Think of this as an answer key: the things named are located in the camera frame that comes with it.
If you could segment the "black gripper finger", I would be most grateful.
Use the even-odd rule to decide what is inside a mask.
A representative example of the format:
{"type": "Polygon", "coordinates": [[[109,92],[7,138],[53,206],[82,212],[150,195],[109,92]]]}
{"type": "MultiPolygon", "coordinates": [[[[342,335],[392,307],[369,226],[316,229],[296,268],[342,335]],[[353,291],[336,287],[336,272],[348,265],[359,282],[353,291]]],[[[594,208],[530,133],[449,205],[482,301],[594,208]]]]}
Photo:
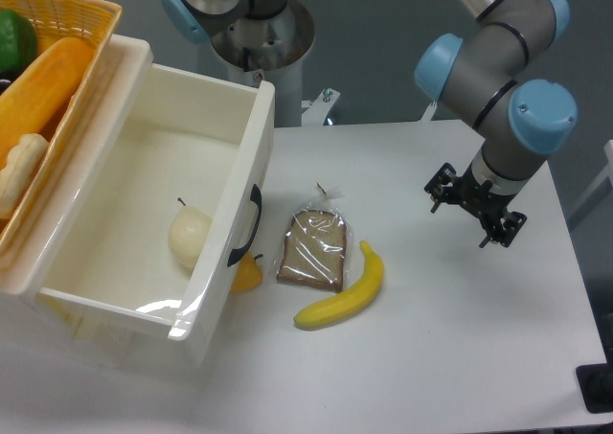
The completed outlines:
{"type": "Polygon", "coordinates": [[[456,203],[455,183],[455,169],[449,163],[444,163],[424,186],[425,192],[430,195],[433,202],[431,213],[436,213],[442,204],[456,203]]]}
{"type": "Polygon", "coordinates": [[[526,223],[527,216],[505,210],[500,217],[480,214],[478,219],[486,232],[479,243],[480,248],[485,248],[489,243],[509,247],[526,223]]]}

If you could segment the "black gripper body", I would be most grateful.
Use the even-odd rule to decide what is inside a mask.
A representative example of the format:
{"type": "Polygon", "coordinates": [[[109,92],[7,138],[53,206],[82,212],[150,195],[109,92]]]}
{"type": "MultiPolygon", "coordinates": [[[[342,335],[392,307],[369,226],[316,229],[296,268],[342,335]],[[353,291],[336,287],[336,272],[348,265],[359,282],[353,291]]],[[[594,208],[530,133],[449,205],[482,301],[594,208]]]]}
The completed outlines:
{"type": "Polygon", "coordinates": [[[479,184],[471,172],[465,172],[444,187],[443,196],[446,203],[460,205],[486,228],[494,228],[502,225],[509,197],[496,194],[492,189],[488,180],[479,184]]]}

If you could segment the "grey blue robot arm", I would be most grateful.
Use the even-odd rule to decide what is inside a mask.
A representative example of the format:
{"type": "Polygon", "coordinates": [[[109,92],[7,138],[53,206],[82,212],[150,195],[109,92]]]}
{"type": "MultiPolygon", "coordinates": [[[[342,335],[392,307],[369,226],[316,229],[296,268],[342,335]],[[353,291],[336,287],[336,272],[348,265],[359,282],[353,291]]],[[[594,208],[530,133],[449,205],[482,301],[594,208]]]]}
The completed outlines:
{"type": "MultiPolygon", "coordinates": [[[[299,64],[314,23],[295,0],[161,0],[175,28],[210,43],[231,80],[258,85],[299,64]]],[[[565,32],[566,0],[460,0],[480,31],[470,40],[436,39],[421,56],[416,85],[483,137],[463,174],[444,165],[425,190],[435,204],[476,217],[485,240],[509,246],[526,217],[509,204],[565,143],[578,120],[573,96],[547,80],[517,81],[565,32]]]]}

